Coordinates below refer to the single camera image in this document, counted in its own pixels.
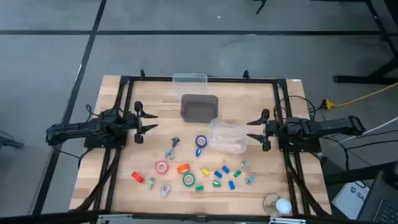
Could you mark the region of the silver bracket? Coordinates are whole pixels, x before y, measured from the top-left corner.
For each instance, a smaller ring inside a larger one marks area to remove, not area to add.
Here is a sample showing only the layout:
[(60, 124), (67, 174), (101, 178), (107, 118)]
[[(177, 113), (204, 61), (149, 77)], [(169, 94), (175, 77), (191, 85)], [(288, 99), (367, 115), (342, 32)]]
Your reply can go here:
[(118, 221), (132, 220), (133, 214), (99, 215), (96, 224), (117, 224)]
[(268, 224), (307, 224), (305, 220), (294, 218), (271, 217)]

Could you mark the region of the white printed box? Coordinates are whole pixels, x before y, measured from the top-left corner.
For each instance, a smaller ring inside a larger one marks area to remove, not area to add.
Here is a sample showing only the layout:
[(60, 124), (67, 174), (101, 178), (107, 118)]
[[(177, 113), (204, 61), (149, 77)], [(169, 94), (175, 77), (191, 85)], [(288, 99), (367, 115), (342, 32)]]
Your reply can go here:
[(332, 200), (332, 204), (347, 218), (357, 219), (370, 191), (362, 181), (346, 183)]

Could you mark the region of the red tape roll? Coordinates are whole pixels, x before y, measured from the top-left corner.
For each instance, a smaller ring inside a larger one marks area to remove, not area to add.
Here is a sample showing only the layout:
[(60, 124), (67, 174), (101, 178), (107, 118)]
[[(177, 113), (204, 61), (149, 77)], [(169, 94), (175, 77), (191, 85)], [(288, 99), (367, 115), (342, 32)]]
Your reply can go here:
[(145, 178), (140, 174), (140, 173), (138, 173), (138, 172), (136, 172), (136, 171), (134, 171), (132, 174), (131, 174), (131, 176), (132, 176), (132, 178), (134, 179), (134, 180), (136, 180), (138, 183), (143, 183), (144, 181), (145, 181)]

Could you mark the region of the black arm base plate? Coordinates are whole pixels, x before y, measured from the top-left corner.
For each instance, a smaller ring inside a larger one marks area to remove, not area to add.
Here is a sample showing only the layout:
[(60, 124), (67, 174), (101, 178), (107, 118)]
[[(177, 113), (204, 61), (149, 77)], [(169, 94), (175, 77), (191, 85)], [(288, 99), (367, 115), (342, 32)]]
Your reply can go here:
[(277, 137), (282, 148), (288, 152), (320, 152), (320, 136), (307, 134), (304, 131), (288, 131), (279, 129)]
[(128, 129), (120, 125), (107, 125), (94, 136), (86, 137), (84, 146), (89, 149), (97, 147), (109, 149), (123, 147), (126, 144), (128, 131)]

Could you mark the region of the green tape roll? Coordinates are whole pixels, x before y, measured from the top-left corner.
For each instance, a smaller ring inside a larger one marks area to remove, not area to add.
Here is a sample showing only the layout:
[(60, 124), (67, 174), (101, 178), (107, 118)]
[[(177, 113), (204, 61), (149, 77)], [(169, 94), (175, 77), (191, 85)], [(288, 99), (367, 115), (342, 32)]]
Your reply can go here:
[(186, 187), (192, 187), (195, 185), (196, 178), (192, 173), (186, 173), (183, 176), (182, 182)]

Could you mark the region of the pink tape roll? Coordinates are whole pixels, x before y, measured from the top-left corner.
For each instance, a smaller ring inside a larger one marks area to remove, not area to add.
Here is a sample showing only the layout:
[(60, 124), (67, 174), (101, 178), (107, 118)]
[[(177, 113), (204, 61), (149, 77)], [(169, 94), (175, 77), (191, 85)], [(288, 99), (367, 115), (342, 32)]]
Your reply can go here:
[(166, 161), (158, 161), (155, 164), (155, 169), (158, 174), (166, 174), (169, 170), (169, 165)]

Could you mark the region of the white bulb table lamp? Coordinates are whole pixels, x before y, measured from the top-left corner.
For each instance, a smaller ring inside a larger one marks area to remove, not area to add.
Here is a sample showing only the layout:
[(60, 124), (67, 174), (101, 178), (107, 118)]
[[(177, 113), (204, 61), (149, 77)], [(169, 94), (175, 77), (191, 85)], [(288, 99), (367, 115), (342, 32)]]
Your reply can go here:
[(292, 204), (286, 198), (270, 194), (263, 201), (263, 209), (271, 217), (281, 217), (291, 214)]

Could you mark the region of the black laptop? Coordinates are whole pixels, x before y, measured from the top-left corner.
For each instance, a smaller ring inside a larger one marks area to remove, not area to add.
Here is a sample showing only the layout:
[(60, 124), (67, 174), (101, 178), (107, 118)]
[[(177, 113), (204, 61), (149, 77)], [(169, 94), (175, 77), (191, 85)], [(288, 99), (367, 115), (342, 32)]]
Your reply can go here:
[(357, 217), (358, 220), (398, 224), (398, 183), (388, 173), (377, 173)]

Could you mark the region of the black tripod leg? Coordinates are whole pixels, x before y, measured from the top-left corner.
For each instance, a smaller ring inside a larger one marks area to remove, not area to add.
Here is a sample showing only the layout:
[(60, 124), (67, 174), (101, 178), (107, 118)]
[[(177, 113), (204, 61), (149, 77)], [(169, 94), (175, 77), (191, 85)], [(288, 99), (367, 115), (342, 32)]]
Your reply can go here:
[(256, 14), (259, 14), (262, 11), (263, 7), (265, 6), (265, 3), (268, 0), (253, 0), (253, 1), (261, 3), (260, 6), (258, 7), (257, 11), (256, 11)]

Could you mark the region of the dark translucent plastic bin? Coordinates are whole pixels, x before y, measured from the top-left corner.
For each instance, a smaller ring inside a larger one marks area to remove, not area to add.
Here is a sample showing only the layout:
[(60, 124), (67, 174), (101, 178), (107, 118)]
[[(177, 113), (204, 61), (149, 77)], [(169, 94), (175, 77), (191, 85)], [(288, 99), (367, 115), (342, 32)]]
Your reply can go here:
[(218, 117), (218, 102), (216, 95), (184, 94), (180, 115), (186, 123), (210, 123)]

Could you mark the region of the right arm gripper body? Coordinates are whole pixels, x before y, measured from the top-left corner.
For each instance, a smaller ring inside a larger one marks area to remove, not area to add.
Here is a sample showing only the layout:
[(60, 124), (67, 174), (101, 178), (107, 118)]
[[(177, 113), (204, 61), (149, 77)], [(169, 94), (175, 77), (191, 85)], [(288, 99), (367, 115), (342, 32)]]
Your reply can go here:
[(271, 142), (269, 137), (277, 136), (279, 124), (277, 120), (269, 120), (269, 110), (263, 109), (261, 113), (261, 124), (263, 125), (263, 134), (261, 138), (262, 150), (264, 152), (270, 151)]

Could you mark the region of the dark chair base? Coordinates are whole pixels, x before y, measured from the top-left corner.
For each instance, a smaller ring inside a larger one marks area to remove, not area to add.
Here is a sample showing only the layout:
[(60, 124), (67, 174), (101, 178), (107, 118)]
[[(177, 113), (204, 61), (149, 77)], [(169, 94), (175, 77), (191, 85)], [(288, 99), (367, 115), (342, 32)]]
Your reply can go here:
[(3, 146), (9, 146), (16, 149), (22, 149), (24, 147), (24, 143), (20, 141), (16, 141), (14, 137), (10, 134), (0, 130), (0, 149)]

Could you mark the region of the black desk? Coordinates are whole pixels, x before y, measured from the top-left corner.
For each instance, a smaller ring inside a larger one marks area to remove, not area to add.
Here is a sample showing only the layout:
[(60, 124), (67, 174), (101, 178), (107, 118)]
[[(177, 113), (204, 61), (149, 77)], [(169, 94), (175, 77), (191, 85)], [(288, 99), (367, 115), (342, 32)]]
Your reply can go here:
[(393, 58), (388, 61), (383, 66), (379, 67), (377, 70), (373, 71), (370, 75), (364, 77), (357, 76), (344, 76), (344, 75), (336, 75), (333, 77), (333, 81), (335, 83), (355, 83), (355, 84), (374, 84), (374, 85), (393, 85), (398, 83), (398, 78), (389, 78), (386, 75), (398, 68), (398, 51), (394, 47), (393, 41), (391, 40), (387, 30), (382, 23), (378, 13), (376, 12), (375, 7), (373, 6), (371, 0), (337, 0), (337, 1), (359, 1), (365, 2), (370, 13), (377, 25), (378, 28), (378, 36), (382, 41), (385, 41), (390, 51), (393, 54)]

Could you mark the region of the clear plastic bin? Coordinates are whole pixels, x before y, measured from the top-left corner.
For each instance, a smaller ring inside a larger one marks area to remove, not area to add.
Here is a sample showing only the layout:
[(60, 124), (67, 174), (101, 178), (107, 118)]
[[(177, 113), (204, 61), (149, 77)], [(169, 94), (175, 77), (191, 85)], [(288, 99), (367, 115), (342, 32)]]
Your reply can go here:
[(232, 154), (241, 154), (247, 148), (247, 129), (244, 126), (212, 119), (207, 133), (208, 145)]
[(174, 96), (177, 100), (185, 94), (207, 94), (207, 84), (208, 76), (204, 73), (174, 73), (172, 76)]

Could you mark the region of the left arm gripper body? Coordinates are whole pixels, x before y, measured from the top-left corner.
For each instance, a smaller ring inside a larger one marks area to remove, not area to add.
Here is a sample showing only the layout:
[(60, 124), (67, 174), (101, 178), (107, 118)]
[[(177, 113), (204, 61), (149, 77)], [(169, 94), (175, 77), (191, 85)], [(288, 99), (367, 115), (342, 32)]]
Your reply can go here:
[(125, 120), (128, 129), (135, 129), (134, 142), (142, 144), (144, 142), (143, 134), (144, 128), (142, 125), (142, 117), (144, 115), (143, 104), (140, 101), (134, 103), (134, 111), (136, 113), (127, 112)]

